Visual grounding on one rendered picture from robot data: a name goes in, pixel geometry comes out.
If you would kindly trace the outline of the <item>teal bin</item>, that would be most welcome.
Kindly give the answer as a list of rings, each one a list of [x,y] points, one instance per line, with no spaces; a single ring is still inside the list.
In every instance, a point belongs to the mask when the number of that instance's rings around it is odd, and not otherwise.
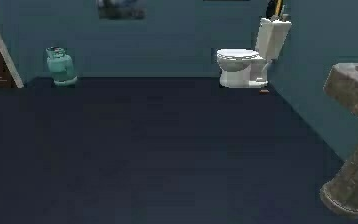
[[[66,50],[62,47],[48,47],[47,66],[53,82],[56,86],[71,86],[77,80],[77,73],[75,72],[73,60]]]

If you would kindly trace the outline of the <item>white toilet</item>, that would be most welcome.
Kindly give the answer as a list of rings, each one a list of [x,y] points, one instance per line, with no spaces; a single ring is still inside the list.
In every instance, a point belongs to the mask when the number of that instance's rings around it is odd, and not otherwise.
[[[268,69],[278,59],[291,26],[291,21],[261,18],[254,49],[218,49],[220,85],[227,88],[267,86]]]

